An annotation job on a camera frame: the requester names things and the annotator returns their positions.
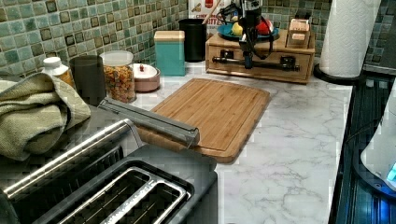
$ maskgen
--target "tile backsplash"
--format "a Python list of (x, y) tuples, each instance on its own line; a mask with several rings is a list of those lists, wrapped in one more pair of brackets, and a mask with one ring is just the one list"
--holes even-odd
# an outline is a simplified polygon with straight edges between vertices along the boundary
[[(382, 0), (366, 55), (381, 61), (394, 17), (394, 2)], [(312, 15), (320, 56), (332, 0), (262, 0), (262, 13), (287, 29), (297, 10)], [(78, 55), (126, 49), (136, 61), (155, 61), (154, 33), (176, 30), (188, 17), (188, 0), (0, 0), (0, 71), (28, 75), (46, 57), (67, 63)]]
[[(373, 34), (367, 49), (365, 63), (378, 65), (387, 42), (393, 21), (396, 0), (382, 0), (375, 21)], [(332, 0), (262, 0), (262, 13), (274, 22), (274, 26), (288, 29), (289, 22), (298, 9), (305, 9), (312, 16), (312, 29), (316, 33), (316, 56), (320, 57), (330, 16)]]
[(0, 71), (28, 75), (43, 60), (126, 49), (154, 62), (154, 33), (178, 29), (187, 0), (2, 0)]

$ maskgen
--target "black canister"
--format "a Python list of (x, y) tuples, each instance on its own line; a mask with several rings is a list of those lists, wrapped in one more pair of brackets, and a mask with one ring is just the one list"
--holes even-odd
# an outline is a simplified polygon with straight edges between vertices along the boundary
[(184, 31), (184, 57), (189, 63), (201, 62), (205, 59), (206, 24), (203, 19), (185, 19), (178, 22)]
[(79, 56), (70, 60), (69, 64), (78, 95), (86, 104), (98, 106), (106, 97), (102, 58), (96, 55)]

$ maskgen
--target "white bottle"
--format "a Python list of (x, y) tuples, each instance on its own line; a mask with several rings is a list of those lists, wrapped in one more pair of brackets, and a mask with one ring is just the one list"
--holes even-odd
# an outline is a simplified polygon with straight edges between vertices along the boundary
[(57, 77), (71, 87), (75, 87), (73, 77), (69, 72), (69, 67), (63, 65), (61, 59), (58, 57), (50, 57), (44, 59), (44, 69), (41, 71), (44, 74)]

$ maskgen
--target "white marble countertop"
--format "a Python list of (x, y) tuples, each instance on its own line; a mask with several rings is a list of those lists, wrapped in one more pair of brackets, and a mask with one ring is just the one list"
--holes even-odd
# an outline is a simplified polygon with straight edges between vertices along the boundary
[(150, 110), (194, 77), (271, 93), (262, 118), (231, 164), (218, 164), (219, 223), (327, 223), (351, 87), (315, 77), (305, 85), (207, 74), (187, 63), (185, 77), (162, 77), (159, 90), (137, 94)]

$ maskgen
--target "cutting board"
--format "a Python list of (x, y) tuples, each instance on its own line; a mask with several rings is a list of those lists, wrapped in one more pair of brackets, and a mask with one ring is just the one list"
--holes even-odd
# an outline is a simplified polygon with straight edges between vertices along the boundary
[[(194, 78), (152, 112), (198, 127), (200, 141), (192, 149), (218, 162), (233, 161), (270, 100), (270, 93), (224, 81)], [(184, 146), (166, 136), (139, 130), (142, 140), (180, 150)]]

